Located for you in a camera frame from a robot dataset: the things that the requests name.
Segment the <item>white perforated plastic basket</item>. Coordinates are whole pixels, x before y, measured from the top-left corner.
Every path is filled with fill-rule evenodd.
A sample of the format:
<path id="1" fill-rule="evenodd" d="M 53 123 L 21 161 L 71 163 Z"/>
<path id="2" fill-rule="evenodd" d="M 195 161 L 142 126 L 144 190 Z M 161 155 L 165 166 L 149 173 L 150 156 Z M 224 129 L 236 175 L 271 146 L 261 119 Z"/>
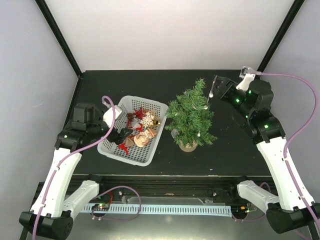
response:
<path id="1" fill-rule="evenodd" d="M 108 140 L 104 140 L 103 142 L 99 143 L 97 146 L 97 150 L 101 155 L 104 155 L 108 158 L 130 165 L 146 167 L 152 162 L 153 156 L 160 141 L 160 137 L 167 119 L 166 111 L 168 109 L 168 106 L 155 100 L 131 95 L 122 97 L 118 103 L 118 106 L 124 110 L 124 114 L 121 118 L 116 120 L 114 125 L 116 129 L 118 129 L 119 131 L 122 128 L 133 129 L 133 133 L 131 134 L 132 136 L 137 135 L 141 131 L 145 131 L 145 127 L 132 127 L 128 123 L 128 119 L 126 117 L 127 113 L 133 114 L 135 110 L 139 110 L 140 107 L 142 107 L 145 110 L 153 112 L 156 116 L 155 119 L 160 120 L 161 124 L 159 126 L 151 127 L 152 129 L 155 129 L 157 131 L 157 135 L 155 136 L 155 138 L 150 140 L 147 146 L 138 147 L 137 145 L 134 145 L 128 147 L 129 155 L 126 155 L 126 153 L 122 149 L 119 149 L 117 144 L 111 143 Z"/>

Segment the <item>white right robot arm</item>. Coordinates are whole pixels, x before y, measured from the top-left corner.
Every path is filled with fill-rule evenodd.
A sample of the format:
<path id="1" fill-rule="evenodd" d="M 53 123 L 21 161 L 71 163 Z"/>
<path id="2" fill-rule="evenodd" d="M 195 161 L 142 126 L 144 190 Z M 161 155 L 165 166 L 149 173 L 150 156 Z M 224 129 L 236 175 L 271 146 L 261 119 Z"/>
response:
<path id="1" fill-rule="evenodd" d="M 243 180 L 227 189 L 234 202 L 248 200 L 265 215 L 278 234 L 308 226 L 320 218 L 320 205 L 304 186 L 289 150 L 280 121 L 271 113 L 274 98 L 271 85 L 247 74 L 240 83 L 215 76 L 211 91 L 231 104 L 243 117 L 243 128 L 264 158 L 277 194 L 272 194 L 252 180 Z"/>

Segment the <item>red star ornament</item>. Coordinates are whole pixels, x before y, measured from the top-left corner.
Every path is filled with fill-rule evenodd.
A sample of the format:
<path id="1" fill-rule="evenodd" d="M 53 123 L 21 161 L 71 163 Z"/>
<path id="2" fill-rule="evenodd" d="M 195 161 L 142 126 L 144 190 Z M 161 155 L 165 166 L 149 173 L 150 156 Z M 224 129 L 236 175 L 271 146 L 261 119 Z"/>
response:
<path id="1" fill-rule="evenodd" d="M 134 113 L 132 114 L 135 118 L 142 120 L 147 115 L 148 110 L 140 107 L 139 109 L 135 109 Z"/>

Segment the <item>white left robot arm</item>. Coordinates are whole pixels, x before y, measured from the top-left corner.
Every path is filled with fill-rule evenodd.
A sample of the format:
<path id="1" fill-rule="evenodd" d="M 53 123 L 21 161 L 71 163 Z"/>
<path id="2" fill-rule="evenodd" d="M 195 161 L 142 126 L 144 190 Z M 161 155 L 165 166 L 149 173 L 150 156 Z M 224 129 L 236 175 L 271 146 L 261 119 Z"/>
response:
<path id="1" fill-rule="evenodd" d="M 39 196 L 29 211 L 19 217 L 19 223 L 32 234 L 53 240 L 65 240 L 71 232 L 74 220 L 81 209 L 94 197 L 103 199 L 108 192 L 106 185 L 86 180 L 69 197 L 67 189 L 73 172 L 85 150 L 104 140 L 117 145 L 132 131 L 118 131 L 115 122 L 124 111 L 117 105 L 103 102 L 106 112 L 91 103 L 78 103 L 71 119 L 57 135 L 53 160 Z"/>

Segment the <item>white snowflake ornament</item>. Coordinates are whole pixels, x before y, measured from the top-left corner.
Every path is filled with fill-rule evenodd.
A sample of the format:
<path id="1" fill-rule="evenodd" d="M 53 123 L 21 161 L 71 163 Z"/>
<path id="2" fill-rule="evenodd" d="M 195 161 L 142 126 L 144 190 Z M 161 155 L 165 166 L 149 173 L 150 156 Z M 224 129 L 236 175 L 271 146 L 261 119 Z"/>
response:
<path id="1" fill-rule="evenodd" d="M 140 124 L 142 124 L 143 127 L 151 127 L 154 125 L 155 116 L 150 112 L 146 112 L 145 116 L 140 121 Z"/>

